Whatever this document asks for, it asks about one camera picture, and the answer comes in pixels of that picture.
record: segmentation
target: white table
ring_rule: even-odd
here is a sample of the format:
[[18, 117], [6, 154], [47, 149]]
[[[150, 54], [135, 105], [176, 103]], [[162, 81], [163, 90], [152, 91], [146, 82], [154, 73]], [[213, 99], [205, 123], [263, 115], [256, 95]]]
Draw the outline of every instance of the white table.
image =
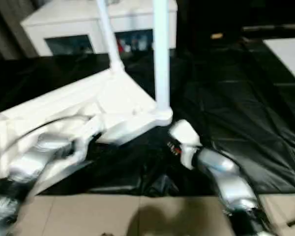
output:
[[[169, 45], [176, 47], [177, 4], [168, 0]], [[114, 32], [153, 28], [152, 0], [121, 0], [108, 6]], [[52, 56], [46, 38], [87, 35], [92, 51], [106, 53], [96, 0], [53, 0], [22, 21], [22, 26], [40, 56]]]

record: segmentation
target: white metal frame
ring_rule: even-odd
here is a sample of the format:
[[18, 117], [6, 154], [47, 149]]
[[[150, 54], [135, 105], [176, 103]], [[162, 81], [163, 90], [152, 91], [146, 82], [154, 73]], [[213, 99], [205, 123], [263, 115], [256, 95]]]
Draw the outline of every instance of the white metal frame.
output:
[[[97, 0], [97, 3], [111, 67], [2, 112], [2, 149], [10, 139], [8, 129], [13, 130], [14, 136], [19, 136], [48, 120], [76, 113], [102, 116], [101, 126], [106, 132], [99, 141], [105, 143], [123, 144], [157, 125], [171, 123], [173, 111], [169, 103], [169, 40], [167, 36], [164, 37], [168, 34], [168, 0], [153, 2], [156, 102], [124, 71], [105, 0]], [[31, 143], [30, 139], [20, 142], [19, 151], [24, 151]], [[1, 158], [1, 175], [6, 174], [7, 165], [15, 155], [16, 153], [10, 153], [10, 156], [4, 155]], [[56, 164], [53, 171], [41, 180], [44, 187], [40, 190], [47, 187], [44, 182], [72, 164], [70, 159]]]

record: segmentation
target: curtain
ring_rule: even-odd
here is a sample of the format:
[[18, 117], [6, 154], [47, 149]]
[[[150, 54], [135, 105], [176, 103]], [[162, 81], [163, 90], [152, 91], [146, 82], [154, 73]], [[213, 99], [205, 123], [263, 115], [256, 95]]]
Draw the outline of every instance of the curtain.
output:
[[0, 0], [0, 59], [37, 56], [21, 21], [37, 9], [32, 0]]

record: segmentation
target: black plastic sheet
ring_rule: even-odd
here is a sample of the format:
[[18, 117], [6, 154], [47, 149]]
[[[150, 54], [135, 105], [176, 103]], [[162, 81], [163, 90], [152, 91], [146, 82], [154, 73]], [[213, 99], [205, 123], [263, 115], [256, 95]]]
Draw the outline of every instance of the black plastic sheet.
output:
[[[171, 59], [174, 120], [186, 119], [200, 135], [203, 145], [230, 153], [248, 173], [258, 193], [295, 193], [293, 75], [262, 43], [220, 45], [199, 55], [192, 59]], [[78, 62], [76, 59], [28, 60], [27, 65], [20, 63], [20, 70], [15, 62], [15, 70], [6, 70], [1, 79], [12, 80], [19, 74], [22, 76], [17, 77], [18, 81], [25, 80], [23, 87], [12, 93], [13, 102], [23, 88], [38, 96], [34, 80], [52, 85], [49, 88], [52, 90], [97, 70], [95, 56]], [[1, 67], [8, 66], [9, 62], [1, 63]], [[127, 64], [126, 69], [154, 96], [152, 55]], [[3, 105], [0, 103], [2, 110], [6, 104], [13, 104], [8, 96], [1, 95], [5, 101]], [[89, 192], [153, 197], [212, 194], [204, 175], [184, 168], [170, 154], [166, 147], [168, 129], [156, 127], [120, 147], [92, 142], [87, 156], [92, 163], [44, 194]]]

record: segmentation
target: white pole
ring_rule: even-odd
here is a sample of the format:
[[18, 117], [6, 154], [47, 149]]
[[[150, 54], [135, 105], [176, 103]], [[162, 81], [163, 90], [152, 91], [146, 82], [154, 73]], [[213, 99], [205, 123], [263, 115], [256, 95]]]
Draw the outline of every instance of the white pole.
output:
[[168, 0], [153, 0], [155, 99], [161, 111], [170, 109]]
[[113, 71], [124, 69], [124, 65], [120, 59], [120, 55], [118, 52], [116, 37], [110, 24], [106, 1], [97, 0], [97, 6], [101, 19], [102, 32], [104, 33], [104, 40], [106, 41], [106, 46], [108, 47], [107, 49], [110, 59], [110, 67]]

